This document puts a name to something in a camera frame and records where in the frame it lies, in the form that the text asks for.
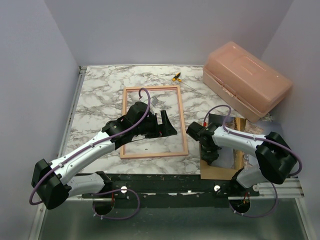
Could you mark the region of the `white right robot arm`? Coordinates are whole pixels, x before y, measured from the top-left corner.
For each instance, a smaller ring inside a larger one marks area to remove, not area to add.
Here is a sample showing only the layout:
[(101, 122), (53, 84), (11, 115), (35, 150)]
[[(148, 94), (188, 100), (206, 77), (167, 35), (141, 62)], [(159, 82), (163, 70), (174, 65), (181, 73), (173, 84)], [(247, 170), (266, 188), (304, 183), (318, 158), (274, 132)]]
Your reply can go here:
[(259, 183), (281, 185), (298, 157), (276, 132), (252, 134), (221, 124), (193, 122), (186, 133), (199, 142), (200, 175), (205, 180), (228, 180), (228, 192), (241, 196)]

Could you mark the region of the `pink wooden picture frame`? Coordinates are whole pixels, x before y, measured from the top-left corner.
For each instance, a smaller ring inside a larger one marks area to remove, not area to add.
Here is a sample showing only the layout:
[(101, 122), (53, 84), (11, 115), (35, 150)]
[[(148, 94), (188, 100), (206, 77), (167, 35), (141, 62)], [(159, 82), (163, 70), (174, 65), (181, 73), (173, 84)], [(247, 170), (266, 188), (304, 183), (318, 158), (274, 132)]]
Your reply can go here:
[[(157, 152), (157, 153), (134, 153), (126, 154), (126, 146), (120, 148), (120, 158), (121, 159), (141, 159), (141, 158), (161, 158), (161, 157), (180, 157), (187, 156), (189, 154), (187, 136), (185, 133), (185, 120), (184, 120), (184, 110), (182, 103), (181, 88), (178, 85), (163, 85), (163, 86), (147, 86), (145, 87), (148, 91), (175, 91), (177, 95), (177, 107), (179, 113), (179, 122), (181, 126), (181, 139), (182, 139), (182, 151), (176, 152)], [(161, 124), (158, 124), (156, 120), (157, 114), (155, 113), (151, 118), (152, 121), (147, 124), (149, 130), (153, 130), (156, 136), (168, 137), (169, 134), (173, 134), (173, 126), (169, 126), (169, 117), (164, 110), (160, 111)]]

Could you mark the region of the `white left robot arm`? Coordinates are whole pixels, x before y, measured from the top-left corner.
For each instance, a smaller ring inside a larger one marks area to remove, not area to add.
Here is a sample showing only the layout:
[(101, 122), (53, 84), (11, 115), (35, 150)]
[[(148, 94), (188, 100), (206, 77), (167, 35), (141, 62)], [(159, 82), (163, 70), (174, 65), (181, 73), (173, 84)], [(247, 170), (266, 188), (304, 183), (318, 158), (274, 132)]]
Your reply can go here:
[(136, 102), (127, 113), (117, 120), (111, 120), (91, 140), (69, 154), (47, 162), (39, 160), (33, 170), (33, 188), (29, 203), (35, 205), (34, 195), (48, 210), (52, 210), (66, 199), (83, 194), (97, 194), (104, 198), (110, 194), (111, 185), (101, 172), (81, 173), (85, 167), (100, 157), (132, 142), (139, 135), (147, 139), (177, 135), (167, 112), (160, 112), (162, 123), (152, 113), (149, 105)]

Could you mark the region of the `landscape photo print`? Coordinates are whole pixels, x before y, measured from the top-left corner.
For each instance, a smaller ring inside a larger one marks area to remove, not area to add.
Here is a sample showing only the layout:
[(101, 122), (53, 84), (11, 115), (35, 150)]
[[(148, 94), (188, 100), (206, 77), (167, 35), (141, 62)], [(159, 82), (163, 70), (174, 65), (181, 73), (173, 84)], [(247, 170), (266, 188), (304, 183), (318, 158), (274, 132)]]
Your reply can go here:
[[(281, 125), (274, 121), (259, 120), (256, 123), (251, 123), (244, 118), (228, 117), (225, 126), (232, 132), (248, 137), (254, 135), (257, 138), (262, 138), (270, 132), (275, 132), (280, 135), (283, 134)], [(227, 147), (244, 152), (245, 168), (247, 166), (254, 166), (258, 163), (255, 151), (256, 146), (261, 143), (260, 141), (231, 134), (223, 128), (219, 129), (217, 133), (213, 135), (213, 140), (218, 147)]]

